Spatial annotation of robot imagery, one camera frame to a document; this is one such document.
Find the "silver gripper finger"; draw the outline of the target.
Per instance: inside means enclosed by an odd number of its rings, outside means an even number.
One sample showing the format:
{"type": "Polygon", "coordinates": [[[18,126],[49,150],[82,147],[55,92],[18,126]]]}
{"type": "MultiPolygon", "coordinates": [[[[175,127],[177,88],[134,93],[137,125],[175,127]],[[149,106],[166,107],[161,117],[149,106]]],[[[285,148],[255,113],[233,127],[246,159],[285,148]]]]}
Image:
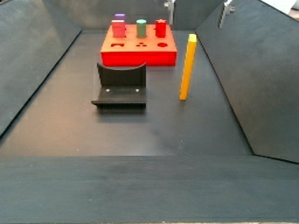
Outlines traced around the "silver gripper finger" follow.
{"type": "Polygon", "coordinates": [[[169,24],[171,25],[174,23],[175,0],[166,0],[166,2],[163,3],[163,6],[169,10],[169,24]]]}
{"type": "Polygon", "coordinates": [[[233,5],[234,0],[226,0],[222,5],[222,13],[219,15],[219,28],[225,25],[227,15],[235,12],[235,6],[233,5]]]}

